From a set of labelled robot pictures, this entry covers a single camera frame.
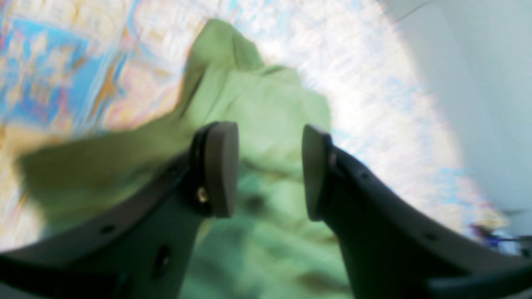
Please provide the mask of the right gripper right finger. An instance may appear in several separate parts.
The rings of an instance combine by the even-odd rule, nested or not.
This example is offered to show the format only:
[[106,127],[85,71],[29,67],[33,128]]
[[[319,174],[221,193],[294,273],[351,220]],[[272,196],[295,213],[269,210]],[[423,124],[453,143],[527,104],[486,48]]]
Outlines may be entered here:
[[356,299],[530,299],[530,259],[432,220],[319,127],[304,127],[302,157],[308,216],[338,238]]

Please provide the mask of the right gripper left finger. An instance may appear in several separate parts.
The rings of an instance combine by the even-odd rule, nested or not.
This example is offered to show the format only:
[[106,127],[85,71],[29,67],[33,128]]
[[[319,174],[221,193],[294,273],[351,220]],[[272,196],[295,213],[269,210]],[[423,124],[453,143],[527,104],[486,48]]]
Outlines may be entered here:
[[237,123],[202,127],[125,202],[2,253],[2,299],[176,299],[202,222],[234,213],[238,165]]

